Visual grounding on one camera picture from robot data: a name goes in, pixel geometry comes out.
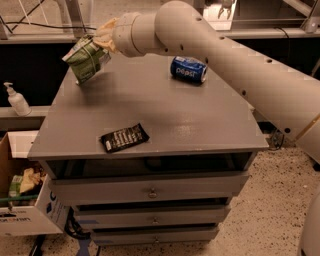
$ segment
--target desk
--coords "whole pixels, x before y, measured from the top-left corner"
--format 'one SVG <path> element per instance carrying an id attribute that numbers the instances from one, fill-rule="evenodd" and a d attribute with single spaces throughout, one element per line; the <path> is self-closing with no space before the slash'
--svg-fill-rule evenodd
<path id="1" fill-rule="evenodd" d="M 171 77 L 171 61 L 112 55 L 82 86 L 69 70 L 31 148 L 97 244 L 212 239 L 268 147 L 247 103 L 214 72 L 187 84 Z M 105 152 L 102 135 L 137 123 L 147 143 Z"/>

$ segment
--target soap dispenser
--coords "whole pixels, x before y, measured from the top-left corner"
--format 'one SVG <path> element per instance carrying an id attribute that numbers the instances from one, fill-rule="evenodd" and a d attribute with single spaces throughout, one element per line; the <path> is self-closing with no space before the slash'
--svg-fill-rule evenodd
<path id="1" fill-rule="evenodd" d="M 21 93 L 16 92 L 12 87 L 12 83 L 5 82 L 4 86 L 7 87 L 7 92 L 9 94 L 8 101 L 12 108 L 16 111 L 19 116 L 26 116 L 30 114 L 31 108 L 25 98 Z"/>

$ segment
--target speckled floor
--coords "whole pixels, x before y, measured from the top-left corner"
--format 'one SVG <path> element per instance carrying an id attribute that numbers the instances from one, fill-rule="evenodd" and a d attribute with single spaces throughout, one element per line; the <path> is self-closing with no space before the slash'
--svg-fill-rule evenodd
<path id="1" fill-rule="evenodd" d="M 107 2 L 108 8 L 104 9 L 102 5 Z M 96 1 L 95 24 L 103 24 L 122 12 L 141 9 L 137 6 L 143 6 L 143 10 L 157 8 L 162 2 Z M 11 11 L 16 6 L 17 3 L 12 3 L 6 8 Z M 295 256 L 310 199 L 320 184 L 320 173 L 312 166 L 310 158 L 290 143 L 281 150 L 260 152 L 249 169 L 248 182 L 240 195 L 231 201 L 232 210 L 211 242 L 110 246 L 103 247 L 100 255 Z M 29 255 L 34 241 L 32 236 L 1 237 L 0 255 Z M 44 256 L 77 255 L 78 249 L 78 241 L 64 234 L 47 235 L 42 246 Z M 91 243 L 90 255 L 96 255 L 97 250 L 98 247 Z"/>

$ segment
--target blue can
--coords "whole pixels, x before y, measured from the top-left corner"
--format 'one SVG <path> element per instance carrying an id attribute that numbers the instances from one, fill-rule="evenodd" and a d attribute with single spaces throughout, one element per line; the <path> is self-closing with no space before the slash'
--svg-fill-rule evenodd
<path id="1" fill-rule="evenodd" d="M 206 80 L 207 65 L 190 57 L 174 57 L 170 71 L 173 77 L 193 83 L 203 83 Z"/>

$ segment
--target floor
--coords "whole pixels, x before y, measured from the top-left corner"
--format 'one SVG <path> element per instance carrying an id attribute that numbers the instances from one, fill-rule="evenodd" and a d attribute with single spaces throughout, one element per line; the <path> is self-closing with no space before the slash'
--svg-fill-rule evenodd
<path id="1" fill-rule="evenodd" d="M 29 12 L 37 0 L 21 1 Z M 149 11 L 165 2 L 109 0 L 96 1 L 94 21 L 96 26 L 114 16 L 128 11 Z M 53 0 L 43 2 L 43 10 L 54 6 Z M 19 20 L 23 13 L 18 1 L 1 1 L 0 11 L 5 20 Z M 50 12 L 59 20 L 55 12 Z M 37 8 L 30 15 L 32 21 L 42 22 L 43 14 Z M 19 25 L 16 33 L 38 31 L 38 27 Z M 139 246 L 110 246 L 101 248 L 100 255 L 175 255 L 175 256 L 295 256 L 310 199 L 320 184 L 320 173 L 313 170 L 313 161 L 293 143 L 285 141 L 280 150 L 260 152 L 251 165 L 250 178 L 240 195 L 231 201 L 232 210 L 220 224 L 217 237 L 209 243 L 172 243 Z M 0 255 L 29 255 L 35 237 L 1 237 Z M 47 235 L 42 246 L 43 255 L 77 255 L 77 240 L 65 234 Z M 90 243 L 90 255 L 98 247 Z"/>

